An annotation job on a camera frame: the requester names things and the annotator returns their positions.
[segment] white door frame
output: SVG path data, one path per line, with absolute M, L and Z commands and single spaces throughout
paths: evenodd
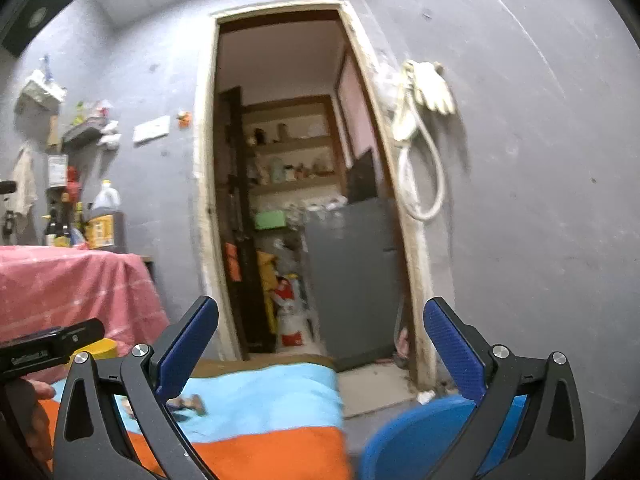
M 218 337 L 220 356 L 226 360 L 241 358 L 238 335 L 231 313 L 228 290 L 226 288 L 223 251 L 220 246 L 218 216 L 216 214 L 215 180 L 213 172 L 213 113 L 215 97 L 216 59 L 220 26 L 235 20 L 244 20 L 255 16 L 265 16 L 292 10 L 336 10 L 344 25 L 348 41 L 356 57 L 356 63 L 364 76 L 364 89 L 372 104 L 374 119 L 382 136 L 382 145 L 389 164 L 396 196 L 398 182 L 396 177 L 397 155 L 390 133 L 390 125 L 383 117 L 372 78 L 378 68 L 375 52 L 369 38 L 358 19 L 353 7 L 347 0 L 287 0 L 264 5 L 239 7 L 210 16 L 205 41 L 198 62 L 196 97 L 193 123 L 193 172 L 198 186 L 197 218 L 200 232 L 200 264 L 206 285 L 206 293 L 218 303 L 220 320 Z M 424 228 L 414 221 L 398 205 L 404 252 L 409 271 L 412 295 L 413 317 L 415 325 L 415 351 L 417 361 L 417 386 L 420 389 L 433 388 L 436 381 L 436 354 L 434 347 L 424 331 L 422 311 L 425 301 L 431 297 L 432 284 L 427 254 Z

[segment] light blue cloth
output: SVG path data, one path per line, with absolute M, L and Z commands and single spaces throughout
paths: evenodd
M 53 384 L 60 402 L 65 381 Z M 293 428 L 342 427 L 342 401 L 337 377 L 315 364 L 276 365 L 210 379 L 189 379 L 181 395 L 199 394 L 207 410 L 175 412 L 190 442 L 217 442 L 239 435 Z M 141 433 L 116 397 L 127 431 Z

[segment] blue gripper pad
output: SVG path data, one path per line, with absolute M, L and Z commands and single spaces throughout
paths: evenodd
M 205 296 L 201 296 L 198 300 L 201 302 L 201 306 L 192 315 L 191 320 L 182 327 L 182 331 L 175 338 L 173 345 L 158 364 L 156 397 L 162 402 L 167 402 L 180 395 L 198 359 L 218 327 L 216 301 Z
M 484 367 L 480 359 L 434 299 L 425 303 L 422 320 L 460 394 L 480 402 L 486 393 Z

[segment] blue plastic bin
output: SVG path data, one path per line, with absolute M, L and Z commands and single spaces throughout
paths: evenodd
M 516 397 L 480 473 L 500 463 L 515 432 L 526 396 Z M 388 423 L 367 444 L 360 480 L 424 480 L 462 429 L 475 403 L 462 396 L 432 400 Z

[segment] gray refrigerator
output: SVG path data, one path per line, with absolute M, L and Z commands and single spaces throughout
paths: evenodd
M 402 303 L 389 200 L 371 198 L 305 222 L 310 306 L 338 370 L 391 357 Z

